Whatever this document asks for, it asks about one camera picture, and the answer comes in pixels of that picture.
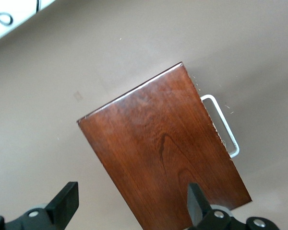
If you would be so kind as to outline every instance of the gray surface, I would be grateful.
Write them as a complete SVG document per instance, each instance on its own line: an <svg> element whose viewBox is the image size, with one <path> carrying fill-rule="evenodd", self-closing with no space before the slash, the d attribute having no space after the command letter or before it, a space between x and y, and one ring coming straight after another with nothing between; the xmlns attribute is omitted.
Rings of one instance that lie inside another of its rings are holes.
<svg viewBox="0 0 288 230"><path fill-rule="evenodd" d="M288 1L57 0L0 40L0 214L79 181L68 230L141 229L75 121L179 61L240 145L234 216L288 230Z"/></svg>

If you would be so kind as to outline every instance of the glossy wooden surface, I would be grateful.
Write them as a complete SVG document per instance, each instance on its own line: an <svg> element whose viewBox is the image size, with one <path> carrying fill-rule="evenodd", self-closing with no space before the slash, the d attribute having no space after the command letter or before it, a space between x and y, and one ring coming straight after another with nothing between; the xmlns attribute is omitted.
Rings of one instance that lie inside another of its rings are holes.
<svg viewBox="0 0 288 230"><path fill-rule="evenodd" d="M78 124L144 230L192 225L190 182L212 204L251 201L182 63Z"/></svg>

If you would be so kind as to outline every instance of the screw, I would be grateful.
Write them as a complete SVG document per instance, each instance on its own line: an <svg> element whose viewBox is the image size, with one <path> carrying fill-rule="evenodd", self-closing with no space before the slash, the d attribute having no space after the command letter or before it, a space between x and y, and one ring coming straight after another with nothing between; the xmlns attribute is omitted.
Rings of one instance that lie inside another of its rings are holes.
<svg viewBox="0 0 288 230"><path fill-rule="evenodd" d="M264 223L261 219L255 219L253 222L254 222L254 224L257 225L258 227L262 227L262 228L265 227L265 223Z"/></svg>
<svg viewBox="0 0 288 230"><path fill-rule="evenodd" d="M39 214L38 211L33 211L29 213L29 217L36 217Z"/></svg>
<svg viewBox="0 0 288 230"><path fill-rule="evenodd" d="M215 211L215 216L218 218L224 218L224 214L221 211Z"/></svg>

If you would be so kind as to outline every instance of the wooden board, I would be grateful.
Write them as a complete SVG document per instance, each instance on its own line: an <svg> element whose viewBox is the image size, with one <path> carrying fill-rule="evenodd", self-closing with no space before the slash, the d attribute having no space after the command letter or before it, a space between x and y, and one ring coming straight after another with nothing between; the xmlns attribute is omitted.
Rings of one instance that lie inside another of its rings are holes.
<svg viewBox="0 0 288 230"><path fill-rule="evenodd" d="M251 201L182 63L78 124L144 230L192 225L190 182L211 204Z"/></svg>

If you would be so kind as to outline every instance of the white handle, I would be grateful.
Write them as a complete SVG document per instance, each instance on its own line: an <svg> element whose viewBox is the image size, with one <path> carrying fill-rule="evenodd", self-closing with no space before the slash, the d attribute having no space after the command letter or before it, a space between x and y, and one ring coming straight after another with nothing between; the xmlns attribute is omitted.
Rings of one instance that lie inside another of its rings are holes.
<svg viewBox="0 0 288 230"><path fill-rule="evenodd" d="M219 106L218 103L216 102L215 97L212 96L212 95L210 95L210 94L207 94L207 95L202 96L202 97L201 97L201 100L203 101L203 100L208 99L208 98L213 102L213 105L215 106L217 112L219 113L219 116L220 116L220 118L221 118L221 120L222 120L222 122L223 122L223 124L224 124L224 126L225 126L225 129L226 129L226 131L228 132L228 135L229 135L229 137L230 137L230 139L231 139L231 141L232 141L232 143L233 143L233 145L234 145L234 147L235 147L235 149L236 149L236 150L234 150L234 151L232 151L232 152L229 153L230 157L231 157L231 158L234 158L234 157L237 156L237 155L239 154L239 152L240 152L239 145L238 145L238 143L237 143L237 141L236 141L236 139L235 139L232 131L230 130L229 125L228 125L228 123L227 123L227 121L226 121L226 119L225 119L225 117L224 117L224 115L223 115L223 113L222 113L222 111L221 111L220 106Z"/></svg>

